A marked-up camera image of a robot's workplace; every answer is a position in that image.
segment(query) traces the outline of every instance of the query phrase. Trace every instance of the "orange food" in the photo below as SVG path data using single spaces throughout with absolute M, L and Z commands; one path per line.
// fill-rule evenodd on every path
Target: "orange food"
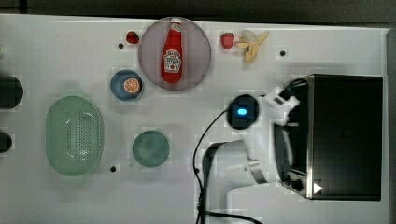
M 129 78 L 124 82 L 124 89 L 129 93 L 140 91 L 140 83 L 136 78 Z

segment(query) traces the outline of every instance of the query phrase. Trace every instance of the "white tabletop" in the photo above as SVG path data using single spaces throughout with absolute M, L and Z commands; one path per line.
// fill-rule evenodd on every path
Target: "white tabletop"
M 313 73 L 383 76 L 386 81 L 386 29 L 197 22 L 212 46 L 204 82 L 174 93 L 151 84 L 140 70 L 137 46 L 154 21 L 0 15 L 0 70 L 16 76 L 25 94 L 15 109 L 1 111 L 0 130 L 14 145 L 0 155 L 0 223 L 193 223 L 197 188 L 191 154 L 205 127 L 242 92 L 268 92 L 275 85 Z M 219 45 L 224 31 L 249 29 L 270 34 L 252 64 L 238 49 Z M 118 49 L 122 42 L 126 48 Z M 285 57 L 279 52 L 286 51 Z M 109 82 L 121 69 L 145 81 L 140 100 L 124 103 Z M 98 165 L 83 177 L 56 173 L 45 156 L 45 117 L 67 90 L 80 90 L 105 118 L 105 149 Z M 381 202 L 306 201 L 282 187 L 239 189 L 229 205 L 264 223 L 388 223 L 388 116 L 384 99 L 384 154 Z M 131 167 L 131 145 L 145 130 L 160 129 L 171 140 L 171 155 L 158 169 Z M 211 143 L 238 139 L 224 119 L 209 132 Z M 109 172 L 116 166 L 116 173 Z

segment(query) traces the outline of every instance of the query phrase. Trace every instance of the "plate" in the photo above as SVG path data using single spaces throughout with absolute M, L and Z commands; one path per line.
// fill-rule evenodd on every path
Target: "plate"
M 177 83 L 167 83 L 161 77 L 163 45 L 168 35 L 171 17 L 152 24 L 142 37 L 139 62 L 146 77 L 169 91 L 193 88 L 204 80 L 211 60 L 211 48 L 205 32 L 195 22 L 181 19 L 183 75 Z

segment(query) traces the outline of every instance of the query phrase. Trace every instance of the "small green bowl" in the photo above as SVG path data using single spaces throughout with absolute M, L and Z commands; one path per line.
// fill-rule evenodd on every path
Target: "small green bowl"
M 134 159 L 146 167 L 157 167 L 163 164 L 169 156 L 169 142 L 157 131 L 146 131 L 134 140 L 132 152 Z

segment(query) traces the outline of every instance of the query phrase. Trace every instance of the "green basket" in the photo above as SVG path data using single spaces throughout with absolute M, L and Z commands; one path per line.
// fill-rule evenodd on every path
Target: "green basket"
M 79 96 L 58 100 L 46 118 L 46 155 L 62 175 L 89 172 L 103 151 L 103 118 L 99 110 Z

